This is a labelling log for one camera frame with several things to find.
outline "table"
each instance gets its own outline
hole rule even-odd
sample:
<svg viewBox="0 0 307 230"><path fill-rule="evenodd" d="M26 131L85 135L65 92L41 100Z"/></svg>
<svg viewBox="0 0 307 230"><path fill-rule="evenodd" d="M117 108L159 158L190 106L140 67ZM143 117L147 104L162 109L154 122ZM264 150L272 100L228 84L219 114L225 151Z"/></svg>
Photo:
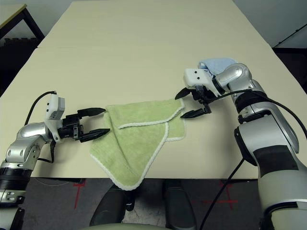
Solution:
<svg viewBox="0 0 307 230"><path fill-rule="evenodd" d="M57 90L65 98L64 115L87 107L174 98L184 87L184 68L216 57L245 63L271 98L307 124L305 92L232 1L73 2L0 98L1 153L4 157L43 92ZM43 120L47 101L37 104L30 122ZM200 108L191 96L184 102L186 111ZM186 121L183 140L164 144L147 178L228 177L241 159L233 136L237 112L230 98L214 102L211 109L212 114ZM291 115L282 113L300 140L298 157L307 164L304 134ZM102 127L103 117L81 122L88 131ZM38 162L32 176L107 177L90 158L90 145L66 140L56 146L55 163ZM41 157L49 157L48 147ZM257 168L245 162L234 178L257 175Z"/></svg>
<svg viewBox="0 0 307 230"><path fill-rule="evenodd" d="M0 39L21 20L27 23L39 42L44 39L44 34L41 32L26 7L26 4L0 5Z"/></svg>

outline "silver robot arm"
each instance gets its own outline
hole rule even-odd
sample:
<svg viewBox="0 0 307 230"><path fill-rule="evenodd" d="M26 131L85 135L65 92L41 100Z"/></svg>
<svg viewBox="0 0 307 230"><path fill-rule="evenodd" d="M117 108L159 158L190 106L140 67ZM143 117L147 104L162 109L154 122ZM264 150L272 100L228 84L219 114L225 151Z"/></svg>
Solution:
<svg viewBox="0 0 307 230"><path fill-rule="evenodd" d="M235 138L243 158L259 170L261 228L306 229L307 168L296 156L297 137L277 106L265 99L247 66L233 64L212 80L201 69L187 69L184 81L187 87L176 98L191 92L205 109L187 112L183 118L210 113L208 104L225 92L250 90L232 95L240 123Z"/></svg>
<svg viewBox="0 0 307 230"><path fill-rule="evenodd" d="M64 98L52 94L47 103L44 122L22 127L16 140L9 146L0 166L0 229L19 230L23 224L24 210L18 207L25 199L26 187L37 160L53 163L53 150L63 138L80 142L96 139L110 129L96 129L83 133L80 119L105 111L102 108L78 110L76 114L61 119L65 110ZM45 144L50 144L51 161L39 158Z"/></svg>

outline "floor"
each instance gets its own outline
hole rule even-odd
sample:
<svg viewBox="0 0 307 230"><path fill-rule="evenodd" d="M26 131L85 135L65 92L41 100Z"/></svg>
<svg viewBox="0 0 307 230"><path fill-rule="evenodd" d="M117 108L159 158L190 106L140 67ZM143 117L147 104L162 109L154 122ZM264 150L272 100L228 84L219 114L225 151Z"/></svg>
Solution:
<svg viewBox="0 0 307 230"><path fill-rule="evenodd" d="M161 179L145 179L134 210L126 211L123 222L165 227ZM220 180L182 180L198 227L210 202L221 187ZM78 230L89 226L109 179L87 179L83 184L31 178L27 187L23 230ZM208 230L258 230L261 208L257 181L230 184L208 218Z"/></svg>

